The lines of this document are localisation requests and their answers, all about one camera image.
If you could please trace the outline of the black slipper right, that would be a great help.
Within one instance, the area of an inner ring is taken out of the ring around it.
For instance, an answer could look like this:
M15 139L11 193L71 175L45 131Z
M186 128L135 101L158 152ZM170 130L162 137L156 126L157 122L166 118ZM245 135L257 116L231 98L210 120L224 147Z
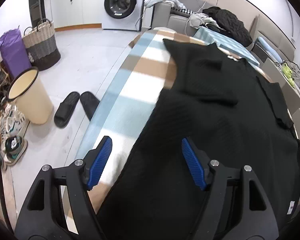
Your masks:
M83 106L87 118L91 120L100 101L96 96L94 96L93 93L87 91L80 95L80 102Z

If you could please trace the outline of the black knit sweater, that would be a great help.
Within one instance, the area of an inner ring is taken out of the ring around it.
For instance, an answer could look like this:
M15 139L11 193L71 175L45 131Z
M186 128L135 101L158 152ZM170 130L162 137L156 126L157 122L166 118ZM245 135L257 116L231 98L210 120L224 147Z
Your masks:
M250 165L282 230L300 197L300 140L282 90L245 59L216 45L165 39L177 66L97 220L107 239L186 239L209 192L192 178L181 151L190 137L225 167Z

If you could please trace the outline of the green plush toy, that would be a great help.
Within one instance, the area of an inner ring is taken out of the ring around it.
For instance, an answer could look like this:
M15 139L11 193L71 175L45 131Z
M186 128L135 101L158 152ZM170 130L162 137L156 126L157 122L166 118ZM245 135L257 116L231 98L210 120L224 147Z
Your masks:
M282 72L283 74L285 75L285 77L287 78L289 84L295 88L295 83L294 83L294 80L293 80L293 77L292 77L292 70L289 68L288 64L286 63L283 63L282 64Z

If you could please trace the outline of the light blue pillow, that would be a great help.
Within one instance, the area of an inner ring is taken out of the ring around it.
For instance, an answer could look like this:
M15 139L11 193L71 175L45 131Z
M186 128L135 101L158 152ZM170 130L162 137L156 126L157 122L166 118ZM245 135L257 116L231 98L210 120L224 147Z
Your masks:
M280 57L280 55L277 53L275 49L273 49L262 37L258 37L256 39L256 42L264 49L264 51L270 56L270 58L277 62L277 63L283 63L283 59Z

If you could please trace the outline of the black slipper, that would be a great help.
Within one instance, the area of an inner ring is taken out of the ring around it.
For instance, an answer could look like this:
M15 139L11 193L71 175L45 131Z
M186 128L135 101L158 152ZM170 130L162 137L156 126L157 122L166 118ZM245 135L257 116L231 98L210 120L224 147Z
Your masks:
M80 94L78 92L71 92L60 103L55 116L54 123L58 128L64 128L70 121L76 105L79 101Z
M94 96L93 93L87 91L80 95L80 102L83 106L87 118L91 120L100 101L96 96Z

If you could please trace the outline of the grey sofa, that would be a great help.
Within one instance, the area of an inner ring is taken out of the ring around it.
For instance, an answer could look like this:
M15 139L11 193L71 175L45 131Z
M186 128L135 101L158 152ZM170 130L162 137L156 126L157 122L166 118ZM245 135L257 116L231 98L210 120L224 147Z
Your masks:
M154 6L151 28L168 28L187 36L194 36L197 32L196 28L189 25L187 17L173 14L168 3L157 3Z

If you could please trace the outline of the purple plastic bag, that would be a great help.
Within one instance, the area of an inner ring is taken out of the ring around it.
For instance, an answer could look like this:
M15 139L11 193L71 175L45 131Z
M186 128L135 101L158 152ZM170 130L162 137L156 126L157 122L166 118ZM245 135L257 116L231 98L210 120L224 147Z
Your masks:
M31 68L19 28L9 30L0 37L0 53L12 79Z

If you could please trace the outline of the teal checked cloth covered table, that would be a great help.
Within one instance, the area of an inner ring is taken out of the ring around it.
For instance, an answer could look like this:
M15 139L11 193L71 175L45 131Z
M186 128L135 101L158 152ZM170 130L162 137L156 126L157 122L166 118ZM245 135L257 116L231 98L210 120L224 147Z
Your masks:
M225 49L241 58L245 58L253 66L258 67L260 65L257 59L255 59L254 56L239 42L213 30L207 29L206 27L200 27L193 37L208 44L215 43L219 48Z

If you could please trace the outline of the white front-load washing machine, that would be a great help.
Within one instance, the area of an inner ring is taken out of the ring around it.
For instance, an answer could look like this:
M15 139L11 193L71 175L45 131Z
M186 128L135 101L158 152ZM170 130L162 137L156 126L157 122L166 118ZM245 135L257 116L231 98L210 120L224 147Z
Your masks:
M144 0L103 0L102 28L140 31Z

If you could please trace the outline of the cream round trash bin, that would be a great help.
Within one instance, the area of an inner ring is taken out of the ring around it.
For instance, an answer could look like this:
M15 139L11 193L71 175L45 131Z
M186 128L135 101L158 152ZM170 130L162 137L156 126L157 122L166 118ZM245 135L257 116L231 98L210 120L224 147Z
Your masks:
M16 105L25 118L37 125L45 124L53 110L53 104L36 67L23 71L12 81L7 101Z

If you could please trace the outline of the black slipper left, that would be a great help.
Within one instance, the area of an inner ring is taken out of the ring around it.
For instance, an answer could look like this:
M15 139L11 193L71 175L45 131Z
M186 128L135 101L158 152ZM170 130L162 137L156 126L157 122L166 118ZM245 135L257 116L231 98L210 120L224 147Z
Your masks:
M76 105L79 101L80 94L78 92L71 92L60 103L55 116L54 123L58 128L64 128L70 121Z

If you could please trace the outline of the black puffer jacket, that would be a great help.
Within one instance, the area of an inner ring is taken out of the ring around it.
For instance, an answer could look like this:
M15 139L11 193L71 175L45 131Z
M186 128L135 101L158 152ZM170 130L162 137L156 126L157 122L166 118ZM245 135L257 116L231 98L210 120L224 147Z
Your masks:
M220 7L209 7L203 9L202 13L216 21L221 34L234 39L244 47L248 47L252 44L253 40L249 31L244 27L244 23L232 12L221 9Z

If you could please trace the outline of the white lower cabinets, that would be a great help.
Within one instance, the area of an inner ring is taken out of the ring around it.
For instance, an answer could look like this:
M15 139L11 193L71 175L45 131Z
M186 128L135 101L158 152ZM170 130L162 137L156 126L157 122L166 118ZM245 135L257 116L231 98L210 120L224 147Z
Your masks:
M101 28L102 0L50 0L55 31Z

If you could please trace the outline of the plaid tablecloth brown blue white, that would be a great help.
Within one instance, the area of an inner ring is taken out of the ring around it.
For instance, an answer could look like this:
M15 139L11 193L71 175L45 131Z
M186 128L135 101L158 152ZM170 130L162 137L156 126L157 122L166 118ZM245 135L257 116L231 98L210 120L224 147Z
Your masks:
M82 159L105 135L113 141L100 182L88 193L95 211L117 180L161 90L171 88L174 83L177 68L163 44L164 39L209 45L206 41L164 29L147 31L130 43L131 50L108 87L97 93L101 102L76 154Z

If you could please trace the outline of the light blue blanket on sofa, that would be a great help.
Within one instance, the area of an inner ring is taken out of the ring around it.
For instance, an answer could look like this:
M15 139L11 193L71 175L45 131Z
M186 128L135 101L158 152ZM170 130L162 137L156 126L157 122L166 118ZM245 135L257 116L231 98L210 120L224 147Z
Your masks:
M178 8L178 9L186 9L185 5L181 3L179 0L145 0L144 6L146 8L150 8L154 6L157 3L168 3L172 7Z

